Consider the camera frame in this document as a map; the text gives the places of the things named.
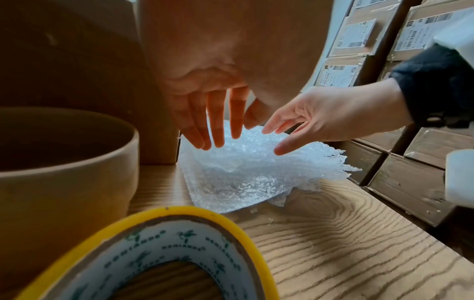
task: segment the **roll of packing tape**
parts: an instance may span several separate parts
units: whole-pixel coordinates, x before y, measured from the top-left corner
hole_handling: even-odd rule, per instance
[[[277,300],[263,256],[229,219],[196,207],[131,215],[56,261],[17,300],[105,300],[156,265],[185,260],[206,270],[225,299]]]

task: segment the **black sleeve cuff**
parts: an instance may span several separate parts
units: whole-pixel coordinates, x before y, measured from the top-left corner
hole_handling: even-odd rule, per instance
[[[457,51],[436,44],[396,66],[391,77],[416,124],[467,128],[474,120],[474,69]]]

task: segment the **hand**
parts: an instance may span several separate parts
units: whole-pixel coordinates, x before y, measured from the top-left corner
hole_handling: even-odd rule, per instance
[[[232,137],[265,122],[311,76],[332,1],[139,0],[145,57],[178,129],[196,147],[224,145],[230,92]],[[244,115],[249,91],[257,97]]]
[[[315,141],[350,140],[413,123],[394,79],[349,88],[315,86],[278,109],[262,133],[282,133],[302,122],[275,147],[275,154]]]

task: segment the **wooden table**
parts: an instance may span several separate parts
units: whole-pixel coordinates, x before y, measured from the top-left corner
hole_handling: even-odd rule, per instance
[[[474,265],[353,183],[294,190],[284,208],[268,203],[226,216],[253,239],[282,299],[474,299]],[[141,167],[129,213],[192,205],[177,166]],[[114,299],[222,299],[194,265],[171,263],[133,280]]]

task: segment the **clear plastic packaging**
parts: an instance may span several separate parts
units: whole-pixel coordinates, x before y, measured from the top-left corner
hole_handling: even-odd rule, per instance
[[[209,151],[182,137],[178,163],[196,206],[220,214],[268,199],[282,206],[293,187],[318,191],[320,178],[344,179],[346,171],[359,170],[344,164],[342,150],[319,142],[276,156],[273,149],[286,134],[263,135],[261,130],[244,130],[234,140],[225,121],[225,146]]]

